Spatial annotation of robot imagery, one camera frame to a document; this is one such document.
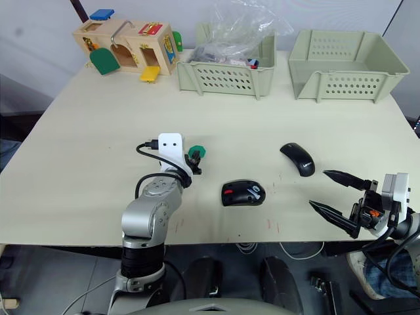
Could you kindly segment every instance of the white table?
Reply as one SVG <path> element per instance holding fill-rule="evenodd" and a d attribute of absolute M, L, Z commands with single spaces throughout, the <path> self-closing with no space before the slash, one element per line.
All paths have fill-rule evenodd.
<path fill-rule="evenodd" d="M 0 175 L 0 243 L 121 245 L 121 214 L 137 180 L 159 171 L 135 152 L 160 133 L 182 133 L 186 150 L 207 154 L 172 216 L 168 244 L 351 240 L 308 200 L 349 216 L 362 193 L 324 169 L 363 179 L 410 174 L 410 205 L 420 211 L 420 143 L 391 96 L 365 100 L 295 100 L 287 53 L 278 53 L 270 96 L 179 91 L 177 77 L 156 84 L 138 74 L 101 77 L 83 68 L 41 117 Z M 279 152 L 297 142 L 316 172 L 300 177 Z M 223 207 L 221 186 L 253 179 L 266 189 L 258 207 Z M 372 239 L 361 231 L 361 240 Z"/>

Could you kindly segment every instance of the green object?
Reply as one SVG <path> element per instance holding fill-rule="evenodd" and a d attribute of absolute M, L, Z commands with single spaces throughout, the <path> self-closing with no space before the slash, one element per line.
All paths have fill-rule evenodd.
<path fill-rule="evenodd" d="M 301 31 L 289 56 L 296 98 L 386 97 L 410 73 L 376 33 Z"/>
<path fill-rule="evenodd" d="M 205 42 L 210 34 L 208 24 L 199 24 L 196 45 Z M 266 36 L 249 58 L 259 61 L 258 69 L 210 62 L 178 62 L 178 82 L 181 90 L 266 96 L 270 92 L 276 66 L 276 36 Z"/>
<path fill-rule="evenodd" d="M 91 62 L 104 75 L 119 69 L 119 64 L 113 54 L 106 48 L 98 48 L 89 55 Z"/>
<path fill-rule="evenodd" d="M 173 39 L 175 40 L 175 45 L 177 46 L 177 51 L 181 52 L 182 48 L 182 37 L 178 31 L 173 31 Z"/>
<path fill-rule="evenodd" d="M 188 150 L 188 156 L 190 158 L 192 158 L 192 154 L 194 153 L 194 151 L 199 151 L 199 157 L 202 159 L 205 156 L 205 148 L 203 146 L 192 146 L 189 150 Z"/>

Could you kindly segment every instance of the floor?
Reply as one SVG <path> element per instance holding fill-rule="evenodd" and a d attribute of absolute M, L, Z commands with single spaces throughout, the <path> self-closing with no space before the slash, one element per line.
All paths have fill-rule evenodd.
<path fill-rule="evenodd" d="M 296 255 L 307 255 L 319 249 L 318 243 L 286 244 Z M 363 314 L 348 296 L 350 289 L 360 291 L 345 256 L 318 255 L 307 261 L 293 261 L 286 257 L 277 243 L 261 243 L 251 255 L 241 254 L 235 245 L 168 246 L 166 259 L 181 271 L 196 258 L 211 256 L 223 263 L 223 297 L 242 297 L 261 300 L 259 267 L 261 260 L 277 256 L 288 265 L 301 295 L 305 315 L 328 314 L 326 302 L 309 284 L 313 272 L 322 273 L 328 280 L 339 283 L 342 301 L 340 314 Z M 13 258 L 11 266 L 8 257 Z M 82 292 L 112 277 L 119 269 L 119 260 L 70 253 L 37 246 L 8 246 L 0 263 L 0 289 L 5 298 L 18 297 L 20 307 L 14 315 L 57 315 Z M 106 314 L 114 281 L 99 287 L 75 303 L 67 314 L 78 312 Z"/>

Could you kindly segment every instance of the empty plastic basket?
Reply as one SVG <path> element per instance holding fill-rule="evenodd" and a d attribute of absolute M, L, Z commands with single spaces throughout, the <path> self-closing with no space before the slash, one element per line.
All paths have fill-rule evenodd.
<path fill-rule="evenodd" d="M 197 45 L 205 42 L 209 26 L 197 28 Z M 276 66 L 276 36 L 267 36 L 253 51 L 250 58 L 259 61 L 258 69 L 212 62 L 178 62 L 180 90 L 255 95 L 256 99 L 270 92 L 274 67 Z"/>
<path fill-rule="evenodd" d="M 377 102 L 410 73 L 384 39 L 365 31 L 301 31 L 289 56 L 296 98 Z"/>

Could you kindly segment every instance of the computer mouse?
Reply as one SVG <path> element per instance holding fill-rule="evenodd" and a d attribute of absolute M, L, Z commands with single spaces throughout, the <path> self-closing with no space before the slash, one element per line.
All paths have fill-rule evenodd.
<path fill-rule="evenodd" d="M 287 143 L 280 149 L 296 165 L 302 177 L 308 177 L 315 173 L 315 163 L 309 153 L 297 143 Z"/>
<path fill-rule="evenodd" d="M 235 180 L 222 187 L 222 204 L 260 205 L 265 199 L 264 188 L 254 180 Z"/>

